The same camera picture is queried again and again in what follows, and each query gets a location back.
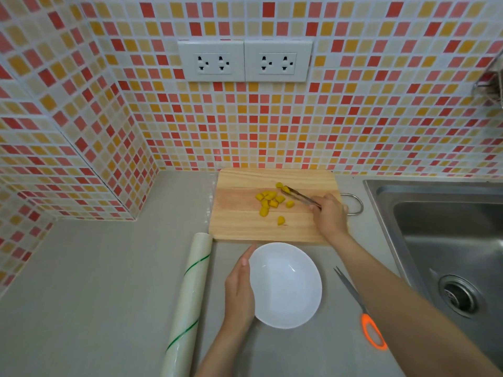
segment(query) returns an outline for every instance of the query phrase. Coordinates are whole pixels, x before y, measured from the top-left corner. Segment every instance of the green stripe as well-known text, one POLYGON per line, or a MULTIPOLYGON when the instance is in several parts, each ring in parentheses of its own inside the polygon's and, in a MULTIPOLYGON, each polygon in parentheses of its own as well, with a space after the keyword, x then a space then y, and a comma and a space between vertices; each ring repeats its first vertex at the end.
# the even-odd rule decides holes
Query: green stripe
POLYGON ((166 348, 166 352, 167 350, 173 345, 174 342, 176 342, 181 336, 185 335, 187 332, 189 332, 196 324, 197 322, 199 321, 199 318, 197 318, 197 320, 189 327, 187 328, 185 331, 183 331, 180 335, 176 336, 174 338, 174 340, 172 342, 170 342, 170 344, 167 346, 166 348))
POLYGON ((189 270, 190 270, 192 267, 194 267, 195 265, 197 265, 199 262, 202 262, 203 260, 205 260, 206 258, 208 258, 210 255, 211 255, 211 253, 209 253, 208 255, 206 255, 204 258, 201 258, 201 259, 200 259, 200 260, 198 260, 196 263, 193 263, 193 264, 192 264, 192 266, 190 266, 190 267, 187 269, 187 271, 185 272, 185 274, 186 274, 187 272, 189 272, 189 270))

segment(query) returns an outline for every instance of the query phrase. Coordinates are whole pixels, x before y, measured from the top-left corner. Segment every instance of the bowl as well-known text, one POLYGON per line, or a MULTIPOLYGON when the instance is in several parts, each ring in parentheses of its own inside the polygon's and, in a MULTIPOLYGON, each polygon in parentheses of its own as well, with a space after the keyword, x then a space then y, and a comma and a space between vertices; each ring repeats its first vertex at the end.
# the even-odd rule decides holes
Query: bowl
POLYGON ((313 317, 321 301, 321 277, 305 252, 273 242, 257 248, 249 263, 257 319, 290 329, 313 317))

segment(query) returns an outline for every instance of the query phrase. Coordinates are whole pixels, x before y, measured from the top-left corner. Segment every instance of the person's left arm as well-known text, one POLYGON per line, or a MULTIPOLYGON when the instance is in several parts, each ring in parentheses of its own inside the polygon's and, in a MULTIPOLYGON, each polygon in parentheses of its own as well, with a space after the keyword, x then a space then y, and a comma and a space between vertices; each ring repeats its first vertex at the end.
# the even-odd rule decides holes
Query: person's left arm
POLYGON ((250 285, 248 247, 225 280, 225 317, 195 377, 230 377, 234 360, 255 317, 255 296, 250 285))

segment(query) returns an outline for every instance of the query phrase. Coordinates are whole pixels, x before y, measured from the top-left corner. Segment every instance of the white roll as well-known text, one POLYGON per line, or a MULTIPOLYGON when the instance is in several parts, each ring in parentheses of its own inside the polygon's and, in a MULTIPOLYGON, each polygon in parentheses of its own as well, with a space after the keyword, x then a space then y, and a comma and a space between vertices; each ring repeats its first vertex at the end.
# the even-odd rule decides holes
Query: white roll
POLYGON ((192 364, 213 237, 196 233, 187 260, 161 377, 187 377, 192 364))

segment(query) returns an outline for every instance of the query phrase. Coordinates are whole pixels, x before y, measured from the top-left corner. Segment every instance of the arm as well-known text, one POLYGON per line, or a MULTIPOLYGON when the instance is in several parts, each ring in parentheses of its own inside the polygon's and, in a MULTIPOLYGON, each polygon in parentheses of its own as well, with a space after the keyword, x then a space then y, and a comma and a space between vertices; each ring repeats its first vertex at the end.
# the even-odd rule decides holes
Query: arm
POLYGON ((236 354, 255 317, 255 296, 248 260, 252 245, 239 258, 225 280, 225 317, 195 377, 230 377, 236 354))
POLYGON ((315 197, 316 227, 349 272, 372 319, 407 377, 503 374, 439 310, 361 247, 348 233, 347 207, 315 197))

